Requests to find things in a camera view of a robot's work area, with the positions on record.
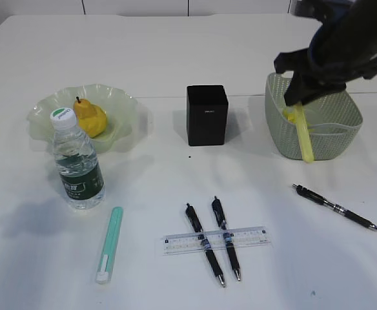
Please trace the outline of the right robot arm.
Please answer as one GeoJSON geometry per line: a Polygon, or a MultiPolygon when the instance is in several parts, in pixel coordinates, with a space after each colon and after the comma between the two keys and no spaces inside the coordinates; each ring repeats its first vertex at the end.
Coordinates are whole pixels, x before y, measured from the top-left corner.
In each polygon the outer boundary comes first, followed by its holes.
{"type": "Polygon", "coordinates": [[[293,73],[284,94],[289,107],[306,105],[344,91],[349,81],[377,75],[377,1],[310,4],[321,27],[309,46],[281,52],[274,60],[276,73],[293,73]]]}

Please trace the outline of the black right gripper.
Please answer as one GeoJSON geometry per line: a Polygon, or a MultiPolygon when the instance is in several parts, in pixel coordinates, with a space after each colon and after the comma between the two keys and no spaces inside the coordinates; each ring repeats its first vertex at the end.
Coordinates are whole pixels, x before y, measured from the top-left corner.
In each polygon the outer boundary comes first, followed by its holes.
{"type": "Polygon", "coordinates": [[[307,48],[281,52],[276,73],[292,71],[284,94],[286,106],[307,105],[342,92],[346,83],[377,75],[377,22],[336,22],[322,25],[307,48]]]}

